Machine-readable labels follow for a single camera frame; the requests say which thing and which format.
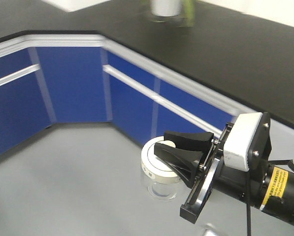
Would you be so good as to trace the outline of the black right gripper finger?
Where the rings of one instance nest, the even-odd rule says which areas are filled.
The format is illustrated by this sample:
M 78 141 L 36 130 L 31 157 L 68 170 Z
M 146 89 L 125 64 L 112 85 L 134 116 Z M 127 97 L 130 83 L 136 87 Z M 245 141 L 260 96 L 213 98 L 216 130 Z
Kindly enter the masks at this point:
M 165 144 L 155 143 L 154 154 L 170 167 L 188 188 L 195 184 L 202 151 L 183 150 Z
M 208 152 L 212 145 L 214 134 L 211 132 L 181 133 L 164 132 L 164 139 L 175 143 L 176 148 L 188 151 Z

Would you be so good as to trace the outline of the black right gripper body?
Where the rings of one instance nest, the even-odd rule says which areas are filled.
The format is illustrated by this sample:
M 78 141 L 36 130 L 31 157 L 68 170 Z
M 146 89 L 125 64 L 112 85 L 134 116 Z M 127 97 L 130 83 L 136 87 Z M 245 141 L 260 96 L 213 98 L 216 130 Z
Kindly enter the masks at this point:
M 195 184 L 184 204 L 180 206 L 180 216 L 195 223 L 213 189 L 217 189 L 244 203 L 248 202 L 246 173 L 226 167 L 223 158 L 225 141 L 233 127 L 226 123 L 219 140 L 212 140 L 211 148 L 203 153 Z

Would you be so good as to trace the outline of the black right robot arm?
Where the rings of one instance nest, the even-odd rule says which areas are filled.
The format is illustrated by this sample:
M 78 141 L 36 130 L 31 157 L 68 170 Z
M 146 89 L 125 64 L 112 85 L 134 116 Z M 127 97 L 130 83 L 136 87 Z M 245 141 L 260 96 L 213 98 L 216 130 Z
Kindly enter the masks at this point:
M 246 219 L 255 207 L 294 226 L 294 163 L 269 160 L 269 124 L 263 123 L 248 148 L 251 167 L 241 171 L 226 164 L 226 142 L 234 133 L 227 123 L 220 139 L 210 132 L 178 133 L 167 131 L 164 143 L 156 143 L 154 154 L 176 173 L 191 192 L 180 206 L 180 216 L 195 223 L 211 191 L 233 197 L 246 205 Z

